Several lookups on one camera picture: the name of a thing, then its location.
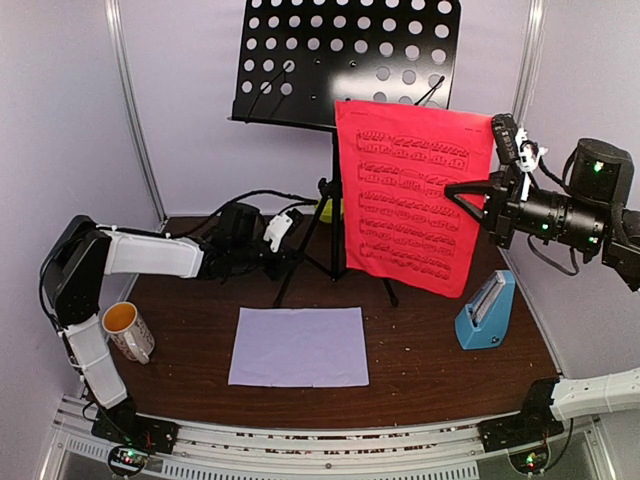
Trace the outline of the red sheet music paper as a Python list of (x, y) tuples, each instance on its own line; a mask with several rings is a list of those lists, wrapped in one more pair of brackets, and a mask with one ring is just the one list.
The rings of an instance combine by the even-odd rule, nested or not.
[(444, 189), (487, 179), (490, 116), (352, 100), (335, 121), (347, 267), (460, 297), (479, 226)]

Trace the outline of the lavender paper sheet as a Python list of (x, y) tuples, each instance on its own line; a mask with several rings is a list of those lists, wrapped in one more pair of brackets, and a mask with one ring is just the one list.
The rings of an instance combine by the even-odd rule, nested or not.
[(228, 383), (272, 388), (367, 386), (362, 309), (241, 308)]

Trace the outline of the black music stand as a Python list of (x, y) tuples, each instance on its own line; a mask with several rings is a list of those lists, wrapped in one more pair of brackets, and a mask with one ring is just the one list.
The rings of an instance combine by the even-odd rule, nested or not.
[(248, 1), (231, 118), (336, 132), (338, 101), (450, 104), (458, 1)]

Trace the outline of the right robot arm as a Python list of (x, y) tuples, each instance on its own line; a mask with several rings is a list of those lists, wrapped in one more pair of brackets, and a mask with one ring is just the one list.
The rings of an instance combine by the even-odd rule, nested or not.
[[(450, 184), (446, 197), (477, 221), (492, 243), (507, 248), (515, 232), (544, 243), (558, 242), (581, 254), (600, 257), (631, 291), (639, 288), (639, 214), (629, 210), (634, 165), (630, 154), (601, 140), (579, 139), (553, 180), (554, 192), (532, 183), (532, 170), (544, 170), (545, 148), (531, 140), (513, 140), (498, 149), (503, 169), (484, 181)], [(541, 380), (530, 387), (512, 430), (530, 442), (551, 422), (613, 413), (639, 406), (639, 371), (583, 380)]]

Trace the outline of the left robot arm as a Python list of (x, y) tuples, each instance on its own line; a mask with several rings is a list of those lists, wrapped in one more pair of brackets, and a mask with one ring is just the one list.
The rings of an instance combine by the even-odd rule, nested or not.
[(213, 227), (196, 237), (99, 225), (87, 215), (70, 221), (40, 268), (39, 300), (93, 395), (98, 420), (121, 443), (137, 442), (144, 424), (99, 319), (104, 277), (147, 274), (226, 281), (261, 270), (277, 280), (301, 258), (284, 240), (302, 220), (302, 213), (289, 207), (262, 222), (259, 209), (233, 202), (221, 209)]

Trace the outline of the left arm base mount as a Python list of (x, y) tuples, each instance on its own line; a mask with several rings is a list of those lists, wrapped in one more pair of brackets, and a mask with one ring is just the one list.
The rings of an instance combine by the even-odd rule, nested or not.
[(114, 443), (107, 453), (107, 466), (119, 477), (140, 474), (155, 454), (171, 454), (179, 427), (175, 422), (136, 417), (134, 432), (125, 432), (105, 416), (94, 420), (91, 434)]

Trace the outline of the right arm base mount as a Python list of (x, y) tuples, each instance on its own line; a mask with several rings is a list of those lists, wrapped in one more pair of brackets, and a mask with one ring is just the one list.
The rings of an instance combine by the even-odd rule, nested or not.
[(505, 450), (511, 467), (527, 477), (541, 475), (552, 465), (549, 440), (564, 433), (564, 424), (540, 413), (517, 413), (479, 423), (485, 453)]

